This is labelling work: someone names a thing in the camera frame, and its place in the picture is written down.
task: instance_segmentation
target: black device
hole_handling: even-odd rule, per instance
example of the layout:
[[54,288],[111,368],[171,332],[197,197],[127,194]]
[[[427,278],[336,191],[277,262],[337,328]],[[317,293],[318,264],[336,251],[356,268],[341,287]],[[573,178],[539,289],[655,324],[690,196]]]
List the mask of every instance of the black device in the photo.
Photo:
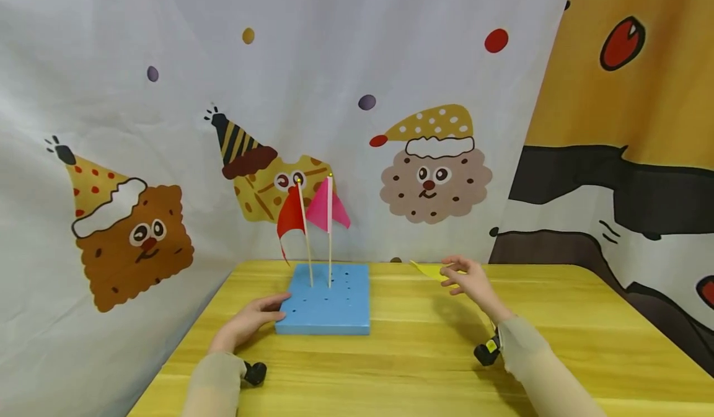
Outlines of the black device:
[[247,370],[243,379],[251,386],[262,385],[268,373],[268,366],[263,362],[256,362],[254,365],[250,365],[248,361],[244,361],[244,363]]
[[481,366],[491,366],[501,354],[501,338],[498,337],[498,329],[496,329],[493,338],[490,338],[485,344],[479,344],[474,349],[474,356],[481,363]]

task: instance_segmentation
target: hand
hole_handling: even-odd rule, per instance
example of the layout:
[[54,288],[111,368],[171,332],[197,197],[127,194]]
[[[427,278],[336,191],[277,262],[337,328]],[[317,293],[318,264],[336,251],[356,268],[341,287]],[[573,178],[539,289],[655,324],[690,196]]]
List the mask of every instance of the hand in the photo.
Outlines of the hand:
[[442,281],[441,285],[456,286],[449,291],[451,295],[465,293],[496,326],[503,320],[514,317],[513,312],[498,298],[480,263],[463,256],[450,256],[444,258],[441,263],[447,266],[441,267],[440,272],[448,278]]
[[278,312],[278,309],[289,297],[290,293],[281,293],[250,301],[221,327],[213,337],[208,353],[233,352],[236,347],[248,341],[263,324],[285,318],[285,312]]

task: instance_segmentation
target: left hand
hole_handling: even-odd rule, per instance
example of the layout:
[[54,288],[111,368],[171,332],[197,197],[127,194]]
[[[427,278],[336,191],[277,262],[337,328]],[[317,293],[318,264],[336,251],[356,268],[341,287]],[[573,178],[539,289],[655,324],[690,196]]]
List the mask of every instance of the left hand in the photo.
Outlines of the left hand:
[[208,353],[233,353],[236,347],[248,341],[263,324],[284,319],[285,312],[278,312],[278,309],[289,297],[290,293],[286,292],[250,301],[221,327],[213,337]]

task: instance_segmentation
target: beige sleeve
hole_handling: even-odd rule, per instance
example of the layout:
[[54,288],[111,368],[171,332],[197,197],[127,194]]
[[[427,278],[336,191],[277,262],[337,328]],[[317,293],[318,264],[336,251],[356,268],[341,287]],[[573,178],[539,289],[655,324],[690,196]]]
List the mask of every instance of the beige sleeve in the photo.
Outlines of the beige sleeve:
[[603,417],[606,414],[524,318],[498,325],[506,370],[526,389],[540,417]]
[[233,353],[205,356],[188,383],[182,417],[236,417],[245,363]]

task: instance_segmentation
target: wooden stick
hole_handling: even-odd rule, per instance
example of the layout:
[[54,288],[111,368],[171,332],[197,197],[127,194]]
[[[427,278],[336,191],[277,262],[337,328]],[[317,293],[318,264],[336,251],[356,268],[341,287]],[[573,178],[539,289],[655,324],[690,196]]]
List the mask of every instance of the wooden stick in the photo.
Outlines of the wooden stick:
[[310,255],[310,238],[308,237],[308,221],[305,217],[305,204],[302,202],[302,180],[297,181],[297,192],[300,194],[300,211],[302,212],[302,226],[305,228],[305,245],[308,247],[308,267],[310,268],[310,288],[312,281],[312,256]]
[[327,287],[332,288],[332,177],[327,177],[327,239],[329,244]]

